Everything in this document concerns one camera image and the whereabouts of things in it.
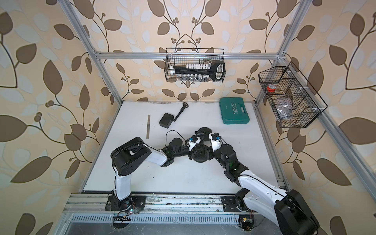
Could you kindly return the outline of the black round base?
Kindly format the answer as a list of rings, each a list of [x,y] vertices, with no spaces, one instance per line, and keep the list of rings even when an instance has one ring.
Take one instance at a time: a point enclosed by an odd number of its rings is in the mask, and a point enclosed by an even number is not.
[[[201,131],[206,131],[209,135],[212,133],[212,130],[210,129],[210,128],[208,128],[208,127],[201,127],[201,128],[199,128],[199,130]]]
[[[204,163],[209,159],[209,148],[204,146],[194,147],[191,151],[191,157],[197,163]]]

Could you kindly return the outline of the black mic stand rod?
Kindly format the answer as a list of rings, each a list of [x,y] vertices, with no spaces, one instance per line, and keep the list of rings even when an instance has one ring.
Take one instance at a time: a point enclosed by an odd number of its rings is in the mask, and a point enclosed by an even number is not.
[[[209,141],[209,134],[206,131],[199,130],[199,131],[196,131],[195,133],[196,133],[196,136],[200,138],[201,143]]]

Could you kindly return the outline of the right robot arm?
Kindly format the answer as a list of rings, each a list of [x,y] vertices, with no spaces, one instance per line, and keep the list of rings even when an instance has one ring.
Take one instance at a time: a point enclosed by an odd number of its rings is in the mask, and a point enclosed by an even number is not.
[[[216,159],[225,176],[241,187],[237,207],[257,211],[275,223],[283,235],[316,235],[319,222],[296,190],[286,191],[259,178],[238,161],[231,145],[210,147],[208,159]]]

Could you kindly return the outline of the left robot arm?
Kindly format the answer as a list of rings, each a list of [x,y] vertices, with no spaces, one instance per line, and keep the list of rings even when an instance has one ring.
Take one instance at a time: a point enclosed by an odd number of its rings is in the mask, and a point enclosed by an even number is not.
[[[205,146],[200,138],[192,137],[183,142],[174,138],[163,149],[147,145],[136,137],[111,153],[112,167],[115,171],[115,189],[113,197],[122,202],[131,195],[131,174],[144,162],[149,161],[161,167],[167,167],[177,157],[188,156],[191,160],[197,156],[205,157]]]

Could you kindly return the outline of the small black box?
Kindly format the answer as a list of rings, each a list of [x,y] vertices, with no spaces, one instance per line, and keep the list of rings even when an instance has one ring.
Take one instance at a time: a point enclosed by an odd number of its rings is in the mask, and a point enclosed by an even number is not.
[[[159,121],[159,125],[163,128],[169,129],[173,121],[174,121],[174,115],[169,114],[169,113],[164,113],[164,115]]]

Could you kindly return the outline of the green tool case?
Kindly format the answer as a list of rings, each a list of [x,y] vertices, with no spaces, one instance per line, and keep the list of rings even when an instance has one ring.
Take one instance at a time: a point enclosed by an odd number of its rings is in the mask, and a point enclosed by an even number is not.
[[[221,98],[219,107],[224,124],[247,124],[250,121],[243,98]]]

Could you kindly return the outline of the metal ruler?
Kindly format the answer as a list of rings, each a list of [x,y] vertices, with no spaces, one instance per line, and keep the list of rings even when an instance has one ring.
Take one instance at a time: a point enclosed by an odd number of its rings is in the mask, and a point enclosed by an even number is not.
[[[146,129],[146,139],[150,138],[150,122],[151,122],[151,115],[147,116],[147,129]]]

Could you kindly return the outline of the plastic bag in basket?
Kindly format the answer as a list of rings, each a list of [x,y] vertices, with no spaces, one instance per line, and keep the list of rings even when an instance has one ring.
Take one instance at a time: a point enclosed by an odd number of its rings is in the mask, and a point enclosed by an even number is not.
[[[291,98],[283,97],[276,99],[275,107],[280,118],[287,118],[293,114],[293,101]]]

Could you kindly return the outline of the red item in basket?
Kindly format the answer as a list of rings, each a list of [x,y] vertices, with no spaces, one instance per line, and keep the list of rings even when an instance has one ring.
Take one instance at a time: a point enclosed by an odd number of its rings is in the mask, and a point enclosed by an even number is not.
[[[275,93],[276,89],[277,89],[277,87],[274,84],[268,84],[268,86],[267,86],[268,93],[273,94],[273,93]]]

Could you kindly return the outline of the socket set rack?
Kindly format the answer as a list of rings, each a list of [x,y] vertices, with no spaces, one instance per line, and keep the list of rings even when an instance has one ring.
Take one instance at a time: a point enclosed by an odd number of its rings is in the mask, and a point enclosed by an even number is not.
[[[164,70],[166,81],[176,78],[181,81],[222,82],[226,75],[224,62],[186,65],[169,65]]]

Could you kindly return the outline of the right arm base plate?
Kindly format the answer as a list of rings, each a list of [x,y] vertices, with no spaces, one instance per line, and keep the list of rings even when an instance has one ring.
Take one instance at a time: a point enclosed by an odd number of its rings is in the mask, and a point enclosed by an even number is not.
[[[248,209],[246,206],[239,206],[236,202],[235,196],[222,196],[220,201],[224,212],[243,212],[243,213],[258,213],[258,211]]]

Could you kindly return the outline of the aluminium frame rail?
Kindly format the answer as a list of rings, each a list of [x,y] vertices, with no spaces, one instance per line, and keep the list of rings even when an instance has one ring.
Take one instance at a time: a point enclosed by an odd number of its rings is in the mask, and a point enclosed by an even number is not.
[[[72,194],[64,209],[65,213],[110,213],[107,193],[75,193]],[[223,197],[233,198],[233,194],[149,194],[133,193],[135,208],[141,213],[168,214],[221,214]]]

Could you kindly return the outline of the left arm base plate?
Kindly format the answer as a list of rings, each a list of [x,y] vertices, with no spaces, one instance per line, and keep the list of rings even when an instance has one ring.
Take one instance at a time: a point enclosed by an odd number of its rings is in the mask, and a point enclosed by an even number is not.
[[[105,211],[125,211],[136,209],[142,211],[146,205],[146,196],[128,196],[124,200],[119,200],[115,195],[108,195]]]

